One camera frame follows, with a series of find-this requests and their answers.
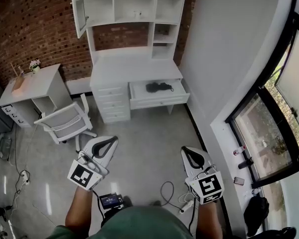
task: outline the gray floor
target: gray floor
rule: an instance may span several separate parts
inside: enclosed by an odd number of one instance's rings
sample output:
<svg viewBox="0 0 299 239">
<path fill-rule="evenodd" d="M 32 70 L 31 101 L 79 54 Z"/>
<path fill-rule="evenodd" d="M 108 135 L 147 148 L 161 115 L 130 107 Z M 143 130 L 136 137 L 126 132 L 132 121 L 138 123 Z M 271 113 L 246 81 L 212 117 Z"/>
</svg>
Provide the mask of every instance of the gray floor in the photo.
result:
<svg viewBox="0 0 299 239">
<path fill-rule="evenodd" d="M 159 190 L 163 182 L 171 181 L 175 185 L 171 202 L 181 207 L 177 199 L 187 192 L 187 187 L 184 184 L 186 174 L 180 148 L 183 145 L 200 147 L 184 106 L 175 106 L 171 115 L 165 107 L 136 110 L 132 111 L 130 121 L 103 124 L 93 98 L 88 97 L 88 102 L 93 131 L 99 136 L 117 135 L 119 138 L 108 166 L 110 174 L 95 187 L 98 194 L 116 191 L 122 196 L 129 196 L 134 205 L 148 205 L 155 200 L 164 202 Z M 76 189 L 67 175 L 77 154 L 74 140 L 57 145 L 41 127 L 38 126 L 34 135 L 33 131 L 34 128 L 17 128 L 18 168 L 22 170 L 26 163 L 26 169 L 31 173 L 31 183 L 23 187 L 11 222 L 17 238 L 27 235 L 30 239 L 43 239 L 51 234 L 55 226 L 64 224 Z M 89 139 L 89 136 L 83 135 L 81 146 Z M 6 195 L 3 192 L 4 176 Z M 10 163 L 0 159 L 0 206 L 11 205 L 17 178 L 12 147 Z M 163 193 L 169 197 L 171 186 L 166 185 Z M 164 208 L 188 226 L 192 209 L 180 215 L 178 209 L 172 206 Z M 101 221 L 94 198 L 91 235 L 99 230 Z M 8 238 L 12 238 L 8 223 L 1 217 L 0 225 L 9 233 Z"/>
</svg>

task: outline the white bookshelf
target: white bookshelf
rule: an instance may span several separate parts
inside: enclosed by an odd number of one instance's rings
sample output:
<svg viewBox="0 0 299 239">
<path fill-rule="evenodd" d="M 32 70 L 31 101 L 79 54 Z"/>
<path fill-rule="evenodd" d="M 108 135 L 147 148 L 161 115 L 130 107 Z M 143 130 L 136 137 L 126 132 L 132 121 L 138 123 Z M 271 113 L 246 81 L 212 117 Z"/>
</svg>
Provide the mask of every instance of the white bookshelf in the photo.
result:
<svg viewBox="0 0 299 239">
<path fill-rule="evenodd" d="M 87 31 L 93 64 L 102 56 L 136 56 L 173 60 L 184 0 L 72 0 L 78 38 Z M 147 47 L 96 51 L 92 27 L 148 22 Z"/>
</svg>

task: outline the small white desk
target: small white desk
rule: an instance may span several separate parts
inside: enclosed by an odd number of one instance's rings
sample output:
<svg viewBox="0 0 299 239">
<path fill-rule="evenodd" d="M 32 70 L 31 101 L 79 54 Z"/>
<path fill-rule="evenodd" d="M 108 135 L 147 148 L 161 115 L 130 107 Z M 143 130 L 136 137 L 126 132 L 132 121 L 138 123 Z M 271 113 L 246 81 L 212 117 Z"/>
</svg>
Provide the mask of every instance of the small white desk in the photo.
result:
<svg viewBox="0 0 299 239">
<path fill-rule="evenodd" d="M 37 73 L 26 74 L 25 80 L 16 92 L 12 93 L 15 79 L 5 88 L 0 107 L 20 127 L 31 127 L 39 118 L 72 103 L 70 95 L 58 72 L 60 64 L 45 67 Z"/>
<path fill-rule="evenodd" d="M 130 120 L 131 110 L 185 104 L 183 76 L 173 60 L 151 59 L 149 56 L 100 57 L 92 71 L 90 87 L 104 123 Z M 165 82 L 174 91 L 149 93 L 146 84 Z"/>
</svg>

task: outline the green shirt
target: green shirt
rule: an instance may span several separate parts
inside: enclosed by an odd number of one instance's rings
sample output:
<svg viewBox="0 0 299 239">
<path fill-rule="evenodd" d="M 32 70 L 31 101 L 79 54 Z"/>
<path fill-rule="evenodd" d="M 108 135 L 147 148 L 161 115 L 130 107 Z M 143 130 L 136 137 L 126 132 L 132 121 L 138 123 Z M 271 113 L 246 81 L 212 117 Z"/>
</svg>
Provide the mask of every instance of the green shirt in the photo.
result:
<svg viewBox="0 0 299 239">
<path fill-rule="evenodd" d="M 185 225 L 162 207 L 129 207 L 116 213 L 89 239 L 192 239 Z M 77 239 L 57 226 L 48 239 Z"/>
</svg>

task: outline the red brick wall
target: red brick wall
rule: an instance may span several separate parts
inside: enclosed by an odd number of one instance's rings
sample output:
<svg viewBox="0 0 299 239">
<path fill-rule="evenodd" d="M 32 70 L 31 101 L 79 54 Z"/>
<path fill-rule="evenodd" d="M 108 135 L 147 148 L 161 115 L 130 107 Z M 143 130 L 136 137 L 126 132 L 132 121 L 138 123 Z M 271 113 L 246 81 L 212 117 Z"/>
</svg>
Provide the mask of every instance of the red brick wall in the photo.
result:
<svg viewBox="0 0 299 239">
<path fill-rule="evenodd" d="M 0 0 L 0 84 L 14 76 L 10 62 L 28 71 L 31 60 L 41 67 L 61 64 L 64 80 L 91 75 L 86 34 L 77 38 L 71 0 Z M 174 60 L 180 64 L 195 0 L 185 0 Z M 125 23 L 93 28 L 98 50 L 147 45 L 148 24 Z"/>
</svg>

